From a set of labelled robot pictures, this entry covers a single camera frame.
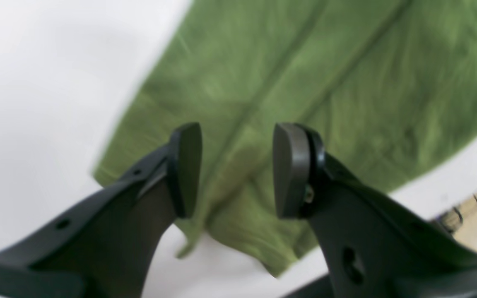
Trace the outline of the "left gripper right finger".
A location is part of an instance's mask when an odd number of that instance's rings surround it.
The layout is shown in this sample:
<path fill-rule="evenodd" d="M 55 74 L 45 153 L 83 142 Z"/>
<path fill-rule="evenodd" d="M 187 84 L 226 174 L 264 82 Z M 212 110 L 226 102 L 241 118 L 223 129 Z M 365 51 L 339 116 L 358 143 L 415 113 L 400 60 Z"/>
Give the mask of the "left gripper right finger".
<path fill-rule="evenodd" d="M 305 219 L 328 274 L 290 298 L 477 298 L 477 252 L 359 181 L 300 124 L 273 131 L 277 215 Z"/>

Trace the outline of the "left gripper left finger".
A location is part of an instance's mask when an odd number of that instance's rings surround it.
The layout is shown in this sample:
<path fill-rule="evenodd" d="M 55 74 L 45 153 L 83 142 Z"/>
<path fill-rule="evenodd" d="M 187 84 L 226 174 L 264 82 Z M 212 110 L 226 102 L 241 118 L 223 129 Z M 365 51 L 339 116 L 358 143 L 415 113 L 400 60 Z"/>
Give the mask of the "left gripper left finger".
<path fill-rule="evenodd" d="M 193 215 L 202 159 L 199 123 L 117 181 L 0 251 L 0 296 L 140 298 L 161 236 Z"/>

